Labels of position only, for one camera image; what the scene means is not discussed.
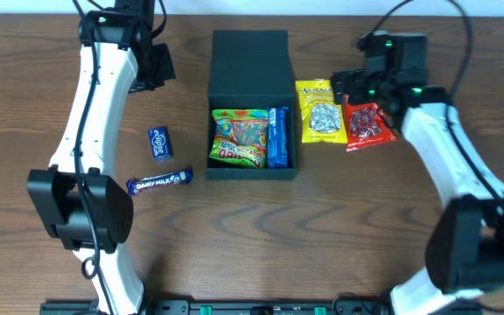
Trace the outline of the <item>red Hacks candy bag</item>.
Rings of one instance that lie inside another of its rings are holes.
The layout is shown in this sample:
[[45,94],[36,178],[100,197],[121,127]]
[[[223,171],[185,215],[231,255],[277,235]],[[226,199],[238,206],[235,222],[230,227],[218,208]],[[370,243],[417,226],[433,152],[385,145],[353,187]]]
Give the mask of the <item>red Hacks candy bag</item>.
[[349,96],[344,96],[347,151],[357,151],[368,146],[397,140],[389,127],[386,114],[376,103],[352,105]]

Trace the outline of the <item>yellow Hacks candy bag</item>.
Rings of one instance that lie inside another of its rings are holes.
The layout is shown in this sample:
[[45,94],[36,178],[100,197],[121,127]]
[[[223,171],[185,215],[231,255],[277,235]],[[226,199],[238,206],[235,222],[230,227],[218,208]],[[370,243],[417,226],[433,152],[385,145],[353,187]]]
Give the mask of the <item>yellow Hacks candy bag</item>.
[[334,102],[329,80],[296,80],[302,117],[302,143],[346,144],[343,110]]

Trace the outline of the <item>blue Eclipse mints box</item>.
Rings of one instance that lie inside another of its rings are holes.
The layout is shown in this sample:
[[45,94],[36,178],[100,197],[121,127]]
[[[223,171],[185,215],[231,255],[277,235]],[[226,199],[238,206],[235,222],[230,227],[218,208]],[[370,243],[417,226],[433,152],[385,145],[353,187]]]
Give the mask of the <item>blue Eclipse mints box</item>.
[[155,127],[148,130],[150,149],[155,162],[171,159],[172,145],[166,127]]

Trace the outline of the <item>blue Oreo cookie pack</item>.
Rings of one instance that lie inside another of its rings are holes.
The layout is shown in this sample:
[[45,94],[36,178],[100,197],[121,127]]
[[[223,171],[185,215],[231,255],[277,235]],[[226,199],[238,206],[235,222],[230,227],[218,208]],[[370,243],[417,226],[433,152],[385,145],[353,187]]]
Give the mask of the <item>blue Oreo cookie pack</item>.
[[287,168],[289,165],[286,136],[287,107],[268,108],[267,164],[269,168]]

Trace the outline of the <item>dark green gift box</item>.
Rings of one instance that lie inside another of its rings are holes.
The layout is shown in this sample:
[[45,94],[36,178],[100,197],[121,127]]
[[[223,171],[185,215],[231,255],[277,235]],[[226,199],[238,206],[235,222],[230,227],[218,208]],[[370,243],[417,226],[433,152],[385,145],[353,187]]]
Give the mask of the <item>dark green gift box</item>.
[[206,160],[211,180],[292,180],[297,174],[295,76],[286,30],[214,30],[208,111],[286,107],[286,168],[247,169]]

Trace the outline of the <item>Haribo gummy candy bag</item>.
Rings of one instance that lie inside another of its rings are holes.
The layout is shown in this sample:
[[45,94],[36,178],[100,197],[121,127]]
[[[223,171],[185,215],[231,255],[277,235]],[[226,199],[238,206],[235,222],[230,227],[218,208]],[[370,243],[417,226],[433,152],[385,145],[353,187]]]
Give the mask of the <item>Haribo gummy candy bag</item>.
[[209,157],[241,168],[264,168],[269,114],[264,109],[215,109]]

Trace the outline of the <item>purple Dairy Milk bar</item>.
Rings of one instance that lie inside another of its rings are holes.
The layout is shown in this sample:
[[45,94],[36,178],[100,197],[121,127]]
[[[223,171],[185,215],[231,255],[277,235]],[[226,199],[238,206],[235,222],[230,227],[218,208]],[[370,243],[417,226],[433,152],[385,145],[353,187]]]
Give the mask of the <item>purple Dairy Milk bar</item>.
[[193,180],[191,168],[185,168],[148,178],[133,178],[126,182],[128,195],[133,197],[140,192],[160,186],[189,184]]

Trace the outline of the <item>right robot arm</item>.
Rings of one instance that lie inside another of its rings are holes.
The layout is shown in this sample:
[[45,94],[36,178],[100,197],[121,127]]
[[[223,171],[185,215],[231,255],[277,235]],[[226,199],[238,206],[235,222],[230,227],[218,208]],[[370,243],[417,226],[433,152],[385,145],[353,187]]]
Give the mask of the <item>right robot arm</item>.
[[371,31],[357,46],[364,65],[332,76],[335,101],[376,104],[416,150],[444,209],[423,268],[391,290],[389,309],[478,310],[480,296],[504,287],[504,183],[466,136],[452,92],[428,82],[423,34]]

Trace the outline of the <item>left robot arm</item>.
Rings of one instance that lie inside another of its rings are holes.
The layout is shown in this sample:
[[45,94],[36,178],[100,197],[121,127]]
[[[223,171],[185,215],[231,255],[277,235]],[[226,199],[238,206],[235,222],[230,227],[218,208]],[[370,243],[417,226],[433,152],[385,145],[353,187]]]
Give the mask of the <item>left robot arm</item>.
[[154,0],[117,1],[80,17],[80,75],[68,122],[45,170],[27,192],[50,237],[81,262],[98,296],[95,314],[138,314],[144,284],[126,243],[132,198],[115,181],[116,143],[128,95],[174,78],[166,44],[153,40]]

